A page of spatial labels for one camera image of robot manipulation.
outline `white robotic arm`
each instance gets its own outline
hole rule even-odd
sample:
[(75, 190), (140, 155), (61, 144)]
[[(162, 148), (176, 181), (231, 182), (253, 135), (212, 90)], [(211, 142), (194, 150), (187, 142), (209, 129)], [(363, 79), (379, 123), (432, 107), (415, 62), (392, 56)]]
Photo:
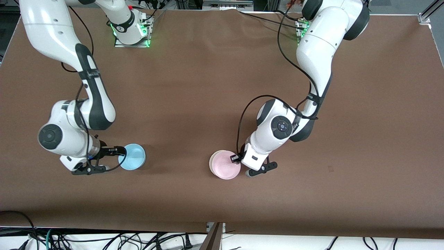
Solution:
[(302, 111), (277, 99), (261, 107), (256, 119), (257, 130), (247, 138), (240, 156), (232, 157), (233, 161), (241, 159), (242, 164), (253, 170), (247, 172), (250, 176), (257, 171), (263, 173), (265, 159), (288, 139), (302, 141), (310, 135), (332, 79), (331, 63), (336, 49), (343, 39), (359, 36), (369, 21), (369, 10), (361, 0), (306, 0), (302, 14), (311, 23), (296, 50), (296, 57), (301, 69), (314, 82), (310, 81), (310, 92)]
[[(104, 155), (125, 153), (122, 147), (115, 147), (98, 156), (106, 144), (84, 132), (83, 122), (88, 129), (105, 130), (115, 120), (115, 109), (103, 85), (100, 71), (89, 49), (75, 35), (67, 8), (67, 5), (92, 2), (94, 1), (20, 1), (23, 23), (32, 46), (49, 58), (72, 66), (78, 72), (88, 95), (87, 99), (79, 100), (77, 104), (76, 100), (56, 102), (49, 121), (39, 130), (40, 145), (61, 155), (61, 162), (70, 171), (75, 171), (87, 162), (87, 157), (97, 159)], [(121, 42), (137, 43), (142, 38), (143, 32), (139, 26), (142, 20), (139, 20), (138, 11), (130, 11), (124, 0), (98, 0), (97, 4), (105, 10), (113, 26), (117, 27), (116, 35)]]

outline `teal cable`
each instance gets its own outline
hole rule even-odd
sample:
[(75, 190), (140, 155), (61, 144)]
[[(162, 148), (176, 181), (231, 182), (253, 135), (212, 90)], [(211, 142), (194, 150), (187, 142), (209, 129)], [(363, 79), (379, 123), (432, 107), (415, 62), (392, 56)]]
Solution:
[(46, 234), (46, 250), (49, 250), (49, 235), (51, 234), (51, 230), (48, 230), (48, 233)]

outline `brown tabletop surface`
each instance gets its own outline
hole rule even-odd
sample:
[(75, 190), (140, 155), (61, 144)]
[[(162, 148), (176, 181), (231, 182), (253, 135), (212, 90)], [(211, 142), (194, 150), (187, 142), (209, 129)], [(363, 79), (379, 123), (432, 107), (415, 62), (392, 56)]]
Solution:
[[(235, 151), (245, 105), (271, 94), (295, 106), (307, 94), (307, 78), (278, 50), (278, 26), (235, 10), (167, 11), (150, 48), (114, 48), (100, 9), (78, 13), (117, 113), (92, 133), (109, 145), (141, 144), (147, 163), (73, 176), (39, 146), (52, 105), (72, 100), (80, 80), (37, 52), (19, 23), (0, 67), (1, 210), (50, 227), (203, 231), (221, 221), (249, 234), (444, 238), (444, 70), (415, 16), (372, 16), (359, 38), (343, 41), (311, 136), (272, 152), (276, 170), (247, 178), (243, 167), (225, 181), (208, 160)], [(283, 33), (296, 60), (295, 31)], [(266, 100), (247, 110), (242, 142)]]

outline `light blue lid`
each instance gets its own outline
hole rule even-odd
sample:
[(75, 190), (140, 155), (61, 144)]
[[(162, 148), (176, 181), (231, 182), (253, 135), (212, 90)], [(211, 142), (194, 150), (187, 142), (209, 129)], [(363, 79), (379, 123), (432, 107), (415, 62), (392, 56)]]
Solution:
[(123, 169), (135, 170), (145, 163), (145, 150), (139, 144), (128, 144), (125, 146), (127, 156), (123, 161), (124, 156), (119, 155), (119, 163)]

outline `pink lid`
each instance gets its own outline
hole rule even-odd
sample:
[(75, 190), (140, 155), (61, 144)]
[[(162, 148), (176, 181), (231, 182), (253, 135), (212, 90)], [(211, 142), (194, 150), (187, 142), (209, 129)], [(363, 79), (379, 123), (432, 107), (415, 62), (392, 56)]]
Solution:
[(217, 177), (230, 180), (236, 177), (241, 171), (241, 165), (232, 163), (230, 156), (235, 153), (220, 150), (215, 152), (210, 158), (210, 169)]

